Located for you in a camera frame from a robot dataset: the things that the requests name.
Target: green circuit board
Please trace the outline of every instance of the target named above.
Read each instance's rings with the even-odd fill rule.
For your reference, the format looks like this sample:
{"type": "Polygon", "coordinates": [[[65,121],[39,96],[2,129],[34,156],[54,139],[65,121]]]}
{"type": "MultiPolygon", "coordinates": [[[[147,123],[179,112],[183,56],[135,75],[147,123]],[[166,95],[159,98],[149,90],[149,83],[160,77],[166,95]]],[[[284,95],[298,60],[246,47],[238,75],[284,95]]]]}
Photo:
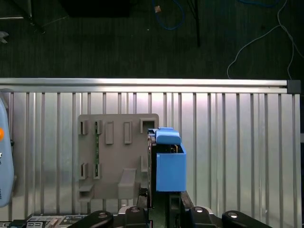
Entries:
{"type": "Polygon", "coordinates": [[[98,125],[95,122],[95,176],[98,176],[98,164],[99,164],[99,135],[98,125]]]}

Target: blue plastic part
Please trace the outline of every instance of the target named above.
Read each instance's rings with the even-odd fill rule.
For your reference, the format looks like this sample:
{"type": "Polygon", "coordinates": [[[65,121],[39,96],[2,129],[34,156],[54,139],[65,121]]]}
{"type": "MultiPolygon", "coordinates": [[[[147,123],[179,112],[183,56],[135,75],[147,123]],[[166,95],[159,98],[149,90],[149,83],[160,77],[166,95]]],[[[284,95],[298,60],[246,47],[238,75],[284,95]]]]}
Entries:
{"type": "Polygon", "coordinates": [[[156,144],[180,145],[180,133],[171,127],[160,127],[156,133],[156,144]]]}
{"type": "Polygon", "coordinates": [[[156,152],[156,191],[186,191],[186,150],[179,132],[170,127],[160,127],[148,129],[148,134],[155,136],[156,144],[181,147],[178,153],[156,152]]]}
{"type": "Polygon", "coordinates": [[[4,138],[0,141],[0,208],[10,202],[14,182],[14,166],[10,145],[8,117],[0,99],[0,128],[4,130],[4,138]]]}
{"type": "Polygon", "coordinates": [[[156,160],[156,191],[186,191],[186,153],[157,153],[156,160]]]}

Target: orange dot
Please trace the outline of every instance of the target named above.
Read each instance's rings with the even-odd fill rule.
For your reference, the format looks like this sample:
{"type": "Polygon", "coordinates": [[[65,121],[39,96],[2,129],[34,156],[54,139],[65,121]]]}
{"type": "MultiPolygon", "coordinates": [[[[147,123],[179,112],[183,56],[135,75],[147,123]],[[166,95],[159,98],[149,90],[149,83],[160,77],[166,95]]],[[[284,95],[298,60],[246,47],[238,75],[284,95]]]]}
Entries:
{"type": "Polygon", "coordinates": [[[0,128],[0,141],[2,141],[4,138],[4,130],[0,128]]]}

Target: metal bolt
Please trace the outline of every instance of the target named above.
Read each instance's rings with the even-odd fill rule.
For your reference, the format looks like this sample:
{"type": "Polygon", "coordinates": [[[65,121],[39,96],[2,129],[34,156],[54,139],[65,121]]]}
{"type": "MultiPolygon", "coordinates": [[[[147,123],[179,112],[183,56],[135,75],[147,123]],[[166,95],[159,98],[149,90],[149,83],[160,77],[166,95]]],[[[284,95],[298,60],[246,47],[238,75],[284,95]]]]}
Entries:
{"type": "Polygon", "coordinates": [[[139,212],[139,209],[138,208],[132,208],[131,211],[136,213],[136,212],[139,212]]]}
{"type": "Polygon", "coordinates": [[[100,219],[104,219],[106,217],[108,217],[105,213],[100,213],[99,216],[98,216],[100,219]]]}
{"type": "Polygon", "coordinates": [[[202,213],[203,212],[203,209],[202,208],[195,208],[194,209],[197,213],[202,213]]]}
{"type": "Polygon", "coordinates": [[[230,217],[232,217],[233,219],[236,219],[238,217],[238,215],[236,213],[233,213],[233,212],[228,213],[228,215],[230,217]]]}

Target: white cable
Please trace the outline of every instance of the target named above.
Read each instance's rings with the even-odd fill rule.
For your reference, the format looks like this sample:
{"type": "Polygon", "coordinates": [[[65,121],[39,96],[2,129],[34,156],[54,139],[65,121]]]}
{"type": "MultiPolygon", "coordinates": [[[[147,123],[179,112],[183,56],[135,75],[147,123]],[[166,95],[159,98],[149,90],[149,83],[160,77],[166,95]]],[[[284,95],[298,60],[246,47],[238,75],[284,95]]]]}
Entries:
{"type": "Polygon", "coordinates": [[[47,23],[47,24],[45,24],[45,25],[43,25],[43,26],[41,26],[41,27],[43,28],[43,27],[48,26],[48,25],[50,25],[50,24],[53,24],[53,23],[55,23],[55,22],[57,22],[57,21],[64,20],[64,19],[66,19],[66,18],[68,18],[68,17],[69,17],[69,16],[65,16],[65,17],[63,17],[63,18],[59,18],[59,19],[53,20],[53,21],[51,21],[51,22],[49,22],[49,23],[47,23]]]}
{"type": "Polygon", "coordinates": [[[265,33],[264,35],[262,35],[262,36],[260,36],[260,37],[258,37],[258,38],[256,38],[256,39],[250,41],[249,43],[247,43],[246,45],[244,45],[244,46],[238,51],[238,53],[237,53],[237,55],[236,55],[236,58],[235,58],[235,59],[233,60],[233,62],[230,63],[229,66],[227,67],[227,77],[228,77],[229,79],[231,79],[230,76],[229,76],[229,68],[237,61],[237,58],[238,58],[239,53],[240,53],[244,48],[246,48],[247,46],[249,46],[249,45],[252,44],[253,42],[255,42],[255,41],[257,41],[257,40],[259,40],[259,39],[261,39],[261,38],[267,36],[269,33],[271,33],[273,30],[275,30],[275,29],[278,28],[278,27],[281,27],[281,28],[287,33],[287,35],[288,35],[288,37],[290,38],[291,43],[292,43],[292,47],[293,47],[293,49],[292,49],[292,55],[291,55],[291,59],[290,59],[290,62],[289,62],[289,64],[288,64],[288,67],[287,67],[288,76],[290,77],[290,79],[292,79],[291,76],[290,76],[290,73],[289,73],[289,68],[290,68],[290,66],[291,66],[291,64],[292,64],[292,62],[293,62],[293,59],[294,59],[295,49],[296,49],[296,51],[299,53],[299,55],[300,55],[302,58],[304,58],[304,56],[303,56],[303,54],[299,51],[298,47],[296,46],[293,37],[290,35],[290,33],[288,32],[288,30],[286,29],[286,27],[285,27],[284,25],[282,25],[282,23],[281,23],[281,20],[280,20],[280,12],[284,9],[286,3],[287,3],[287,0],[285,0],[283,6],[281,7],[281,9],[278,11],[278,13],[277,13],[277,15],[276,15],[276,16],[277,16],[277,20],[278,20],[278,22],[279,22],[279,25],[273,27],[271,30],[269,30],[269,31],[268,31],[267,33],[265,33]]]}

